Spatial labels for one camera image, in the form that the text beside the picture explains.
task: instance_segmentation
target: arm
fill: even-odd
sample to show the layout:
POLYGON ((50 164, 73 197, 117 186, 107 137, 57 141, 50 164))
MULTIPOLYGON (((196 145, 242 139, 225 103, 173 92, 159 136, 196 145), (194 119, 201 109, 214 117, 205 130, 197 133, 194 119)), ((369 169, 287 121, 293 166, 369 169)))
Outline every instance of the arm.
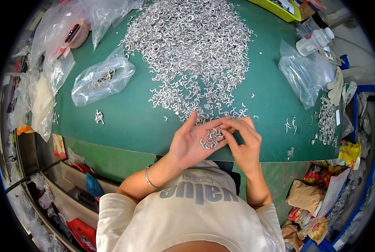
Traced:
POLYGON ((252 120, 249 117, 244 117, 238 120, 224 121, 223 124, 239 130, 245 140, 245 144, 238 145, 229 131, 222 131, 236 164, 246 175, 247 203, 254 209, 273 203, 259 161, 261 136, 256 132, 252 120))
MULTIPOLYGON (((175 133, 170 145, 169 153, 148 169, 148 179, 156 187, 162 187, 170 180, 181 174, 183 170, 198 164, 208 158, 216 150, 227 145, 226 140, 217 139, 219 145, 214 149, 203 149, 199 140, 207 134, 208 129, 218 127, 230 117, 223 117, 208 123, 195 126, 197 112, 193 111, 191 117, 175 133)), ((127 177, 117 190, 134 202, 138 203, 156 189, 145 179, 145 169, 127 177)))

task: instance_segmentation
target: white t-shirt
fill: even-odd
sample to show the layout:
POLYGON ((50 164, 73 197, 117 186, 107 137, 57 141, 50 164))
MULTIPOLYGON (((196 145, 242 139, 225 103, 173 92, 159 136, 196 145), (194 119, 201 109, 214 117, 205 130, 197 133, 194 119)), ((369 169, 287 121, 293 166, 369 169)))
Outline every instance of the white t-shirt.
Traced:
POLYGON ((257 210, 217 168, 189 168, 135 204, 116 193, 99 201, 98 251, 161 252, 187 241, 235 251, 285 251, 274 204, 257 210))

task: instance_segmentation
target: white plastic bottle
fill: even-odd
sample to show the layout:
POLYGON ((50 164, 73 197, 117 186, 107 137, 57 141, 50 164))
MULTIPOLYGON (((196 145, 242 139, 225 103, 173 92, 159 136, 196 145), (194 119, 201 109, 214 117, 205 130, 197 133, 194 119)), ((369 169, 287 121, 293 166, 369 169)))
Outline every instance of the white plastic bottle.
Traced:
POLYGON ((298 52, 302 56, 308 56, 309 54, 316 52, 319 49, 325 48, 333 38, 334 34, 331 29, 324 28, 311 32, 300 41, 298 41, 295 45, 298 52))

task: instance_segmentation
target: green work table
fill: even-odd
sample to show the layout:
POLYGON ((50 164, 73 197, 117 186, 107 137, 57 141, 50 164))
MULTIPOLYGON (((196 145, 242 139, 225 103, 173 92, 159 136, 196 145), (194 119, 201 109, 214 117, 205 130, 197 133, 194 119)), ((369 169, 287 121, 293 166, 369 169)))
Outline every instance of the green work table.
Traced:
MULTIPOLYGON (((252 36, 255 41, 249 43, 251 69, 245 73, 245 81, 233 95, 236 110, 241 109, 243 102, 248 108, 245 114, 252 118, 256 130, 262 136, 260 161, 285 162, 291 147, 294 148, 294 154, 290 162, 337 158, 340 141, 338 148, 323 145, 319 140, 311 145, 311 139, 319 129, 316 119, 310 125, 311 116, 315 111, 319 112, 320 100, 317 100, 315 107, 305 110, 278 69, 281 39, 293 47, 299 40, 294 31, 295 24, 286 23, 251 2, 231 2, 240 4, 235 10, 240 12, 241 18, 246 19, 245 23, 258 36, 252 36), (253 115, 257 115, 259 120, 253 118, 253 115), (291 123, 293 117, 296 117, 296 134, 293 134, 293 129, 285 133, 286 118, 291 123)), ((169 151, 173 135, 182 122, 171 110, 160 106, 151 107, 152 103, 148 101, 152 96, 150 89, 158 88, 162 83, 152 81, 149 65, 142 60, 140 53, 135 52, 135 56, 129 58, 135 65, 135 74, 123 91, 87 106, 76 107, 71 99, 74 79, 86 68, 105 60, 124 38, 126 19, 138 14, 132 11, 118 27, 111 26, 95 52, 91 33, 81 47, 72 49, 76 64, 56 97, 57 106, 54 110, 60 118, 59 124, 53 125, 52 133, 136 152, 164 155, 169 151), (104 115, 103 125, 94 120, 97 109, 104 115), (169 118, 166 123, 163 123, 164 116, 169 118)), ((238 133, 235 136, 243 142, 238 133)), ((336 136, 341 139, 341 124, 336 128, 336 136)), ((209 159, 233 161, 228 146, 212 154, 209 159)))

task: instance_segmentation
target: bangle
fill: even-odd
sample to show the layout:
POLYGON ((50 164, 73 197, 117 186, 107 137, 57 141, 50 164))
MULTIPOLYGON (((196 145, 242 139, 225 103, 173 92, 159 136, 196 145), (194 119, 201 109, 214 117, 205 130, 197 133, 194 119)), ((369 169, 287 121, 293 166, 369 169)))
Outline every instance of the bangle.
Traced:
POLYGON ((150 168, 149 166, 147 166, 147 168, 145 169, 145 180, 147 181, 147 184, 149 184, 150 186, 158 189, 159 187, 156 187, 154 186, 153 184, 151 184, 150 180, 148 179, 148 168, 150 168))

